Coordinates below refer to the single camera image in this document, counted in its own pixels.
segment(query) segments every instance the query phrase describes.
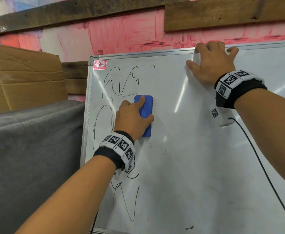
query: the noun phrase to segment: red sticker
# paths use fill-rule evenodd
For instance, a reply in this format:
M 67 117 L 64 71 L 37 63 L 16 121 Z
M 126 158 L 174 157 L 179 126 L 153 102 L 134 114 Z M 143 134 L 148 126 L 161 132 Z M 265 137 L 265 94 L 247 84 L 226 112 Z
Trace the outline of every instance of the red sticker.
M 94 61 L 94 70 L 105 70 L 106 69 L 106 60 Z

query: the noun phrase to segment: blue eraser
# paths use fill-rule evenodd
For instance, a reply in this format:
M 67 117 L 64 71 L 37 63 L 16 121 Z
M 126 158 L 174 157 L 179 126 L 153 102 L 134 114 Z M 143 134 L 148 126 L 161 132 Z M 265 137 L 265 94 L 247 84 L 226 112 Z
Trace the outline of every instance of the blue eraser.
M 140 100 L 142 95 L 135 96 L 135 103 Z M 147 118 L 152 113 L 152 106 L 153 106 L 153 97 L 150 95 L 145 95 L 145 103 L 139 109 L 139 114 L 143 118 Z M 151 136 L 151 124 L 147 127 L 142 137 L 150 137 Z

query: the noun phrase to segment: person's right arm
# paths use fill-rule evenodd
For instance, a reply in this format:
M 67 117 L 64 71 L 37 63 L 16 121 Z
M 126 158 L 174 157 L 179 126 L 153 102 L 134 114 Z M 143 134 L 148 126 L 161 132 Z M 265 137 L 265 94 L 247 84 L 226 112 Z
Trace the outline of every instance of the person's right arm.
M 201 64 L 187 61 L 187 66 L 200 83 L 214 85 L 221 75 L 235 70 L 237 48 L 227 50 L 227 55 L 222 42 L 196 47 Z M 234 107 L 261 152 L 285 179 L 285 98 L 265 89 L 254 89 L 238 98 Z

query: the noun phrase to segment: cardboard box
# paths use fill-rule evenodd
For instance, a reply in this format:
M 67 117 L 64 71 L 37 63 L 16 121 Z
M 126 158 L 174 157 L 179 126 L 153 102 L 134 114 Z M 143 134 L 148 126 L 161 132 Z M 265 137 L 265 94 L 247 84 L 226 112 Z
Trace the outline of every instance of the cardboard box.
M 0 45 L 0 113 L 67 100 L 57 55 Z

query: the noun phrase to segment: person's left hand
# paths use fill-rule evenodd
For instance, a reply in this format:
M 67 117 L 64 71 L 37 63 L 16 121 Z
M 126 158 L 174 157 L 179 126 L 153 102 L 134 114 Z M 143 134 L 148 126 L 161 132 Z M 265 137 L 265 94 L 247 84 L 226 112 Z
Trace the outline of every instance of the person's left hand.
M 144 105 L 145 97 L 141 96 L 139 102 L 131 104 L 124 100 L 120 109 L 116 112 L 114 131 L 121 130 L 129 133 L 134 141 L 139 139 L 145 132 L 146 128 L 154 121 L 150 114 L 147 118 L 142 118 L 139 109 Z

